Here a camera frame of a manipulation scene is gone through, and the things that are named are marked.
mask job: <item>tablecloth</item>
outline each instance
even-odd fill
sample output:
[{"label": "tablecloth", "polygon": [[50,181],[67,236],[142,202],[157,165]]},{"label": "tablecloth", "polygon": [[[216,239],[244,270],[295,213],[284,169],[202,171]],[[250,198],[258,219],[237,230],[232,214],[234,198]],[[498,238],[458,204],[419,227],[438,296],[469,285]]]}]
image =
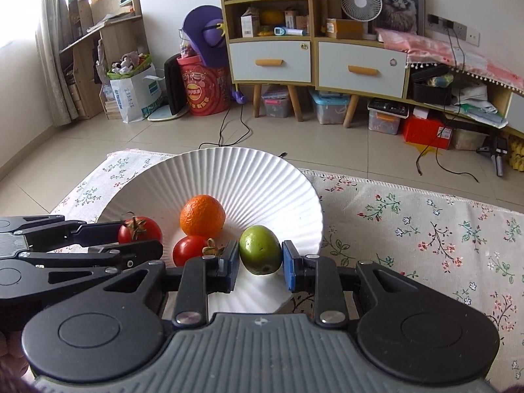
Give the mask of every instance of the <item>tablecloth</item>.
[{"label": "tablecloth", "polygon": [[[127,182],[171,157],[141,150],[112,153],[52,214],[95,223]],[[406,186],[302,172],[324,213],[322,255],[350,267],[371,259],[485,313],[501,340],[487,380],[500,390],[518,383],[524,370],[524,322],[518,316],[524,308],[524,215]],[[282,311],[312,309],[313,297],[303,293]]]}]

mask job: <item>power outlet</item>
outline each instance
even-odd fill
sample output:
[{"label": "power outlet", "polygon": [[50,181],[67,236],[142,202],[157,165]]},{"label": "power outlet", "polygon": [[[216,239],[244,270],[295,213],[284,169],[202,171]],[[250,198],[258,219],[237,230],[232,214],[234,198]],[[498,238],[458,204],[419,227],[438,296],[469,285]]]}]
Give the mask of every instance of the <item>power outlet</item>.
[{"label": "power outlet", "polygon": [[476,29],[468,28],[466,31],[466,43],[477,47],[480,46],[480,33]]},{"label": "power outlet", "polygon": [[[449,21],[446,18],[440,18],[438,16],[430,14],[426,19],[426,28],[447,35],[448,22]],[[455,35],[457,35],[457,38],[459,40],[466,41],[468,29],[472,28],[468,28],[466,25],[462,25],[462,23],[453,22],[453,31],[455,31],[455,33],[451,33],[451,36],[454,37]]]}]

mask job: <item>curtain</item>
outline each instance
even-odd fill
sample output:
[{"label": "curtain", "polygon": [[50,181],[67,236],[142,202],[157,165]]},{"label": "curtain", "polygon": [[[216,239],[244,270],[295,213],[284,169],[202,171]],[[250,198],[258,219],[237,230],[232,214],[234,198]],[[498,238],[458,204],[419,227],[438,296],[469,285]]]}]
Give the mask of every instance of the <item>curtain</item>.
[{"label": "curtain", "polygon": [[60,64],[59,49],[72,42],[65,0],[42,0],[37,28],[37,48],[44,68],[47,94],[54,125],[69,124],[78,117]]}]

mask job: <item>pink cloth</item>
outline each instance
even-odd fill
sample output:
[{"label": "pink cloth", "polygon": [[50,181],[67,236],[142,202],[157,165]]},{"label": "pink cloth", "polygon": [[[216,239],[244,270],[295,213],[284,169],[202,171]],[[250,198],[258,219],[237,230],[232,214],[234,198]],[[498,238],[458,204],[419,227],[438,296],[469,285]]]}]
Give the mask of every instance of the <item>pink cloth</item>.
[{"label": "pink cloth", "polygon": [[421,35],[382,28],[377,28],[377,32],[382,36],[387,49],[407,53],[409,63],[443,63],[455,66],[456,57],[459,69],[517,88],[524,93],[524,78],[488,57],[467,49],[464,50],[463,55],[459,47],[453,46],[451,50],[449,43]]}]

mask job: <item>human hand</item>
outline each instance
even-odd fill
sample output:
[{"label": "human hand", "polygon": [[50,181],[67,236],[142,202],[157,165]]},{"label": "human hand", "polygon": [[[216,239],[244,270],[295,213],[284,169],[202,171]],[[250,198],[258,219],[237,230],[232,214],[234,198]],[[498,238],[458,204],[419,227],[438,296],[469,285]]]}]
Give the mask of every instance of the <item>human hand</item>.
[{"label": "human hand", "polygon": [[29,363],[22,351],[22,331],[0,331],[0,362],[15,375],[21,377],[26,373]]}]

